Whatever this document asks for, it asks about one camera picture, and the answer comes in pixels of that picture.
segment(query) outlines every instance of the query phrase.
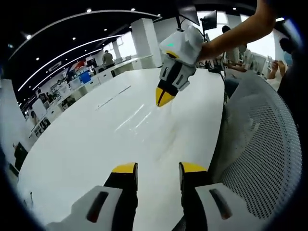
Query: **white table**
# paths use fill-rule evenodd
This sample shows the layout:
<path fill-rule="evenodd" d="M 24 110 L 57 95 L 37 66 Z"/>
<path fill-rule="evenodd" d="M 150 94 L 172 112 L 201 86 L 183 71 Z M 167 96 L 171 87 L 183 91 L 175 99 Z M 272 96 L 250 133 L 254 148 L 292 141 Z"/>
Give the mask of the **white table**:
<path fill-rule="evenodd" d="M 33 192 L 32 211 L 44 225 L 68 216 L 71 205 L 103 185 L 117 165 L 134 161 L 139 200 L 134 230 L 174 228 L 183 216 L 179 162 L 209 167 L 224 83 L 220 75 L 198 69 L 184 91 L 158 108 L 159 72 L 120 74 L 65 110 L 40 136 L 21 168 L 18 189 L 26 200 Z"/>

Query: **person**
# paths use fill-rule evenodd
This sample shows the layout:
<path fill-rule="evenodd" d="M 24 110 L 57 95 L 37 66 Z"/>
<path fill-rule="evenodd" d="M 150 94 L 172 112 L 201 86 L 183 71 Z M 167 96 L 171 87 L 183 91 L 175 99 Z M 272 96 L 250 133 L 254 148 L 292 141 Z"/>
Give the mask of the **person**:
<path fill-rule="evenodd" d="M 241 73 L 244 73 L 250 69 L 250 60 L 253 57 L 251 51 L 247 48 L 247 45 L 245 45 L 245 47 L 246 50 L 243 54 L 243 63 L 225 64 L 228 67 L 225 69 L 225 90 L 229 98 L 233 95 L 237 86 L 240 84 L 242 78 Z"/>
<path fill-rule="evenodd" d="M 53 101 L 52 95 L 50 95 L 48 92 L 46 93 L 46 95 L 48 97 L 48 102 L 51 103 Z"/>
<path fill-rule="evenodd" d="M 282 38 L 281 40 L 279 40 L 279 44 L 281 49 L 283 50 L 284 61 L 287 63 L 288 66 L 291 66 L 293 62 L 292 52 L 295 50 L 293 43 L 287 38 Z"/>
<path fill-rule="evenodd" d="M 115 65 L 112 54 L 108 50 L 105 50 L 105 54 L 103 55 L 103 64 L 106 66 L 106 69 Z"/>
<path fill-rule="evenodd" d="M 228 26 L 223 26 L 221 31 L 222 33 L 226 33 L 227 31 L 231 30 L 230 27 Z M 239 59 L 240 59 L 240 51 L 239 48 L 234 48 L 230 51 L 226 51 L 223 55 L 224 57 L 224 62 L 226 63 L 231 63 L 231 64 L 235 64 L 238 63 Z"/>
<path fill-rule="evenodd" d="M 48 101 L 48 98 L 45 93 L 42 93 L 41 89 L 38 89 L 38 98 L 42 100 L 42 103 Z"/>
<path fill-rule="evenodd" d="M 304 25 L 306 21 L 302 20 L 302 12 L 304 9 L 300 7 L 298 1 L 288 2 L 279 0 L 257 0 L 257 9 L 254 15 L 249 17 L 244 22 L 240 23 L 235 28 L 218 36 L 208 43 L 202 45 L 202 50 L 199 55 L 199 60 L 215 58 L 218 55 L 238 47 L 241 44 L 256 41 L 268 35 L 274 28 L 276 18 L 285 17 L 292 18 L 292 24 L 295 25 L 292 29 L 301 28 L 301 40 L 306 42 Z M 298 136 L 301 143 L 301 151 L 303 158 L 303 173 L 301 182 L 296 189 L 295 194 L 287 204 L 287 209 L 281 211 L 279 216 L 276 216 L 272 223 L 267 227 L 267 230 L 280 230 L 289 227 L 292 224 L 298 228 L 299 223 L 305 222 L 304 213 L 299 212 L 300 207 L 306 204 L 307 197 L 305 189 L 307 180 L 307 142 L 308 137 L 308 122 L 306 119 L 305 108 L 307 107 L 307 90 L 306 90 L 306 64 L 307 61 L 307 45 L 301 44 L 300 49 L 297 48 L 292 52 L 293 64 L 284 74 L 280 83 L 278 93 L 289 107 L 293 120 L 297 126 Z"/>
<path fill-rule="evenodd" d="M 278 91 L 282 77 L 285 74 L 286 67 L 282 60 L 274 60 L 271 65 L 271 72 L 267 76 L 267 83 L 271 85 L 275 91 Z"/>

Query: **window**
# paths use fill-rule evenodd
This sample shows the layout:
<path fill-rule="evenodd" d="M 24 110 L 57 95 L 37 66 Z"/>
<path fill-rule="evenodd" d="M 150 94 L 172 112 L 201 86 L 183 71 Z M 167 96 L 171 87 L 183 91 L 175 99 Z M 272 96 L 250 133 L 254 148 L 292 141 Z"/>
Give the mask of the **window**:
<path fill-rule="evenodd" d="M 120 45 L 123 44 L 122 36 L 121 36 L 121 37 L 118 37 L 118 38 L 116 39 L 116 43 L 117 43 L 118 46 L 120 46 Z"/>
<path fill-rule="evenodd" d="M 113 46 L 112 42 L 108 43 L 106 45 L 106 48 L 109 49 L 109 50 L 113 50 L 114 46 Z"/>
<path fill-rule="evenodd" d="M 240 15 L 241 21 L 245 21 L 248 16 Z M 274 33 L 271 32 L 270 34 L 266 35 L 265 37 L 248 43 L 247 48 L 257 54 L 261 54 L 265 57 L 270 56 L 272 58 L 275 57 L 275 40 L 274 40 Z"/>
<path fill-rule="evenodd" d="M 119 47 L 121 57 L 124 58 L 129 55 L 137 54 L 131 32 L 127 32 L 125 35 L 121 36 L 116 41 Z"/>

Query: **white mesh chair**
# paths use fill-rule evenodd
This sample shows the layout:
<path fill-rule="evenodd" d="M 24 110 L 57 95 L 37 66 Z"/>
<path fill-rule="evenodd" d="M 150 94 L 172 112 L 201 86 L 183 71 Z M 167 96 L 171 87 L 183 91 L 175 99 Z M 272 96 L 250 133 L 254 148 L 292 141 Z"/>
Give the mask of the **white mesh chair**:
<path fill-rule="evenodd" d="M 302 172 L 297 129 L 284 101 L 260 77 L 243 79 L 225 105 L 208 172 L 267 221 L 295 191 Z"/>

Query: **office room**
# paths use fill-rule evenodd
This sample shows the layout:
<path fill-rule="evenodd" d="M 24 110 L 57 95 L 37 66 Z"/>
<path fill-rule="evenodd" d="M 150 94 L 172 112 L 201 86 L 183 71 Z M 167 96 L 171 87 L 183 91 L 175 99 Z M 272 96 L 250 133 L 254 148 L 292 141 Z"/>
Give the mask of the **office room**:
<path fill-rule="evenodd" d="M 18 6 L 1 42 L 0 147 L 29 227 L 274 225 L 303 176 L 292 76 L 305 49 L 268 1 Z"/>

